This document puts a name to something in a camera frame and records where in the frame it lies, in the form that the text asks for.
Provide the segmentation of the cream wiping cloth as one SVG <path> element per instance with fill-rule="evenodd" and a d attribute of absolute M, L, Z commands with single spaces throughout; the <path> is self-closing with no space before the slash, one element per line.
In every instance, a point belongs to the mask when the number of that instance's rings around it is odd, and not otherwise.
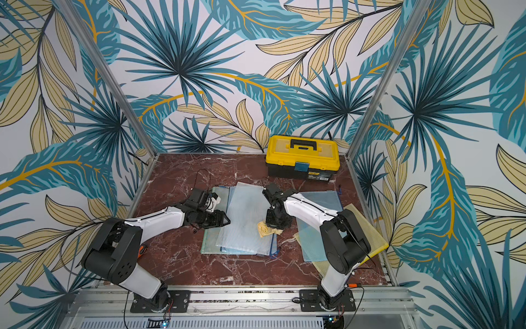
<path fill-rule="evenodd" d="M 261 238 L 271 236 L 272 234 L 280 235 L 283 233 L 283 230 L 277 228 L 271 228 L 265 224 L 265 222 L 259 222 L 257 224 L 258 234 Z"/>

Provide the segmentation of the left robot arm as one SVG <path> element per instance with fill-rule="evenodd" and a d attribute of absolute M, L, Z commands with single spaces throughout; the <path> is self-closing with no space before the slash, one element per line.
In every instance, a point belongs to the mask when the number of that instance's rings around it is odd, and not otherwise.
<path fill-rule="evenodd" d="M 168 207 L 123 221 L 110 218 L 100 227 L 82 257 L 85 270 L 147 300 L 164 299 L 163 282 L 137 264 L 140 246 L 153 237 L 184 226 L 207 230 L 230 224 L 224 211 Z"/>

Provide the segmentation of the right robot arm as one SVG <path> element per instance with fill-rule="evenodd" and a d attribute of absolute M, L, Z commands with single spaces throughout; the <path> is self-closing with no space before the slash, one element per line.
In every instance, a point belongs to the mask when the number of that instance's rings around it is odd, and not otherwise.
<path fill-rule="evenodd" d="M 371 245 L 358 218 L 350 210 L 335 211 L 318 205 L 295 190 L 267 186 L 262 192 L 270 207 L 266 225 L 283 230 L 293 219 L 316 229 L 330 267 L 321 281 L 321 295 L 336 298 L 345 290 L 350 274 L 368 258 Z"/>

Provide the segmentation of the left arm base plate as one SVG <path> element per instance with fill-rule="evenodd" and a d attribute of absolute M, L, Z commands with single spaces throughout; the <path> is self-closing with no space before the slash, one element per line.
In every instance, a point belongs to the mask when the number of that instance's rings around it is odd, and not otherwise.
<path fill-rule="evenodd" d="M 168 290 L 160 297 L 148 300 L 134 294 L 130 307 L 131 313 L 186 313 L 190 302 L 189 290 Z"/>

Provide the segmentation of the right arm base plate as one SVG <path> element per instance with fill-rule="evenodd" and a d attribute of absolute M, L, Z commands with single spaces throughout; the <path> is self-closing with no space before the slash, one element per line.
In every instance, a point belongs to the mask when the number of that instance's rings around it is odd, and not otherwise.
<path fill-rule="evenodd" d="M 322 288 L 302 289 L 298 299 L 302 312 L 347 312 L 357 309 L 350 289 L 343 289 L 337 296 L 330 296 Z"/>

